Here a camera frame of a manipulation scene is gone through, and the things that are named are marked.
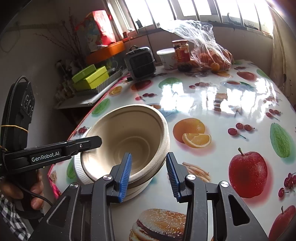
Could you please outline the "checkered left sleeve forearm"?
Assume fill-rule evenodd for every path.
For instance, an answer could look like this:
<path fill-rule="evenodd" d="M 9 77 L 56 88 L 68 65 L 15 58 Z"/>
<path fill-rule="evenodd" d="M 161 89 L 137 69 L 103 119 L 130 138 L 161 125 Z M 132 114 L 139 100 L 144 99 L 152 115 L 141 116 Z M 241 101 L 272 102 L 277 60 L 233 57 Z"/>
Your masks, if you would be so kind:
<path fill-rule="evenodd" d="M 1 193 L 1 240 L 28 240 L 29 237 L 14 204 Z"/>

